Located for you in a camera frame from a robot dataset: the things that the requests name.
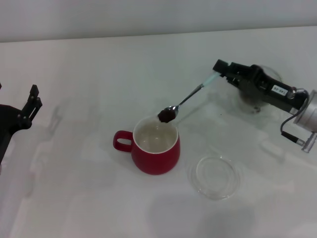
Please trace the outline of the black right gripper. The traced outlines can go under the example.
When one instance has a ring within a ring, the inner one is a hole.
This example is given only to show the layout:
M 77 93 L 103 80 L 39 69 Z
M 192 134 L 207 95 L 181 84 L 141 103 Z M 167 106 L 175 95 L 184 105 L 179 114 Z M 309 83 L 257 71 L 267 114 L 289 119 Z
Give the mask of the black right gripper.
M 268 76 L 258 65 L 246 66 L 218 59 L 212 68 L 224 74 L 226 81 L 238 88 L 242 98 L 251 104 L 270 104 L 294 114 L 308 100 L 304 90 L 286 85 Z

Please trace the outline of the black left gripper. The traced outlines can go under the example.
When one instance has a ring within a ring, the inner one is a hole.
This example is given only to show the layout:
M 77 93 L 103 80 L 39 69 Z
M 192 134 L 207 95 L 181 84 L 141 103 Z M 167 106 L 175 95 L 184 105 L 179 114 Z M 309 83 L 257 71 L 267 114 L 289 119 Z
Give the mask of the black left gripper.
M 9 105 L 0 106 L 0 162 L 2 162 L 12 136 L 20 131 L 29 129 L 32 121 L 42 107 L 39 89 L 33 84 L 28 100 L 23 109 Z

